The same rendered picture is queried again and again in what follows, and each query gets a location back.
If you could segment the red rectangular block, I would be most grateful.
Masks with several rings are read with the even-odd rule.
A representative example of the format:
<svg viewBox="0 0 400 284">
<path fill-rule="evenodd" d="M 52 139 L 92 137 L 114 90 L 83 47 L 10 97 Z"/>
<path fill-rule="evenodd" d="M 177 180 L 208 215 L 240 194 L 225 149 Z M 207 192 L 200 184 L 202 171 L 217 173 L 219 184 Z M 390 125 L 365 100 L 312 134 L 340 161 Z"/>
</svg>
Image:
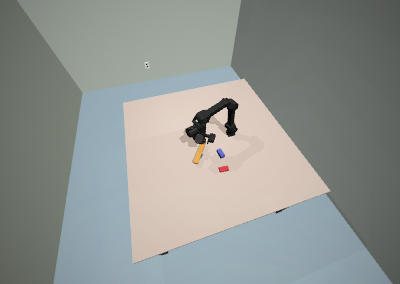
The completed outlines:
<svg viewBox="0 0 400 284">
<path fill-rule="evenodd" d="M 225 172 L 225 171 L 229 171 L 228 166 L 223 166 L 223 167 L 219 167 L 219 171 L 221 172 Z"/>
</svg>

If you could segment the orange bar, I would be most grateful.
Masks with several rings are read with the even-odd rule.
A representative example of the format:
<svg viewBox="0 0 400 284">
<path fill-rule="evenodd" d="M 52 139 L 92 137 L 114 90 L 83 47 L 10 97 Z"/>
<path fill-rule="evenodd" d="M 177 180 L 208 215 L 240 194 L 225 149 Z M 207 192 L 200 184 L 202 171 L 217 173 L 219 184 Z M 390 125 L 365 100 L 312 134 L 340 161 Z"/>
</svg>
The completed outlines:
<svg viewBox="0 0 400 284">
<path fill-rule="evenodd" d="M 206 144 L 206 142 L 205 142 L 204 144 L 200 144 L 200 147 L 199 147 L 199 149 L 198 149 L 198 152 L 197 152 L 197 154 L 196 154 L 196 157 L 195 157 L 195 160 L 194 160 L 193 163 L 195 163 L 195 164 L 198 164 L 198 163 L 199 163 L 199 160 L 200 160 L 200 158 L 201 158 L 201 155 L 202 155 L 202 152 L 203 152 L 203 150 L 204 150 L 205 144 Z"/>
</svg>

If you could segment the blue rectangular block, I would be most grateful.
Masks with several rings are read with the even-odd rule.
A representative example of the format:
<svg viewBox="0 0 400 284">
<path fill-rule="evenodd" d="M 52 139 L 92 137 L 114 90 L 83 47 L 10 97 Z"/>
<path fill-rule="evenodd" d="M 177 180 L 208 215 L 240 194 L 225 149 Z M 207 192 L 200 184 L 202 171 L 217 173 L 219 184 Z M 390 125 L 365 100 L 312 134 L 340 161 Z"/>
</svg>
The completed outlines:
<svg viewBox="0 0 400 284">
<path fill-rule="evenodd" d="M 220 157 L 221 159 L 225 157 L 225 154 L 223 153 L 223 151 L 221 150 L 221 148 L 217 150 L 217 153 L 218 153 L 218 155 L 219 155 L 219 157 Z"/>
</svg>

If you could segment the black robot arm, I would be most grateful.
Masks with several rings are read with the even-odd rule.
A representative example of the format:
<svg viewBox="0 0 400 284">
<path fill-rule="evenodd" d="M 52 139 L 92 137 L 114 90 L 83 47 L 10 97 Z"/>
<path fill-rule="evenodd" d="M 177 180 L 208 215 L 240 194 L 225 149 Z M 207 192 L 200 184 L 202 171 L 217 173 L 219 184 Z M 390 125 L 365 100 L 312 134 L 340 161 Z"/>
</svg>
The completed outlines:
<svg viewBox="0 0 400 284">
<path fill-rule="evenodd" d="M 234 123 L 235 110 L 238 109 L 238 106 L 239 104 L 232 98 L 223 98 L 220 102 L 213 105 L 209 109 L 199 111 L 192 120 L 193 125 L 185 130 L 187 135 L 192 137 L 196 134 L 195 143 L 204 144 L 206 142 L 205 135 L 203 133 L 199 134 L 199 131 L 205 131 L 206 123 L 209 122 L 210 118 L 226 107 L 228 110 L 228 122 L 225 123 L 225 127 L 227 128 L 226 134 L 228 137 L 234 136 L 238 130 Z"/>
</svg>

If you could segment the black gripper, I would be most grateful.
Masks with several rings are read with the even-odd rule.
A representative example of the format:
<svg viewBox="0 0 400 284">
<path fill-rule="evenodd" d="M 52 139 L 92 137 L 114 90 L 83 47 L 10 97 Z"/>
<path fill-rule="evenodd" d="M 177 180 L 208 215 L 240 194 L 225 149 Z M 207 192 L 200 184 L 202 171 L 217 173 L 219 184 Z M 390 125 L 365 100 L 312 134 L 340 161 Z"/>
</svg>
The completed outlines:
<svg viewBox="0 0 400 284">
<path fill-rule="evenodd" d="M 210 135 L 209 135 L 209 134 L 206 134 L 206 130 L 203 131 L 203 132 L 200 132 L 200 131 L 199 131 L 199 134 L 201 134 L 201 133 L 203 133 L 203 134 L 205 135 L 205 137 L 208 138 L 207 144 L 208 144 L 209 142 L 210 142 L 210 143 L 214 143 L 214 140 L 215 140 L 215 137 L 216 137 L 215 134 L 213 134 L 213 133 L 210 133 Z M 196 137 L 196 134 L 195 134 L 194 136 L 192 136 L 192 138 L 194 139 L 194 141 L 195 141 L 195 137 Z"/>
</svg>

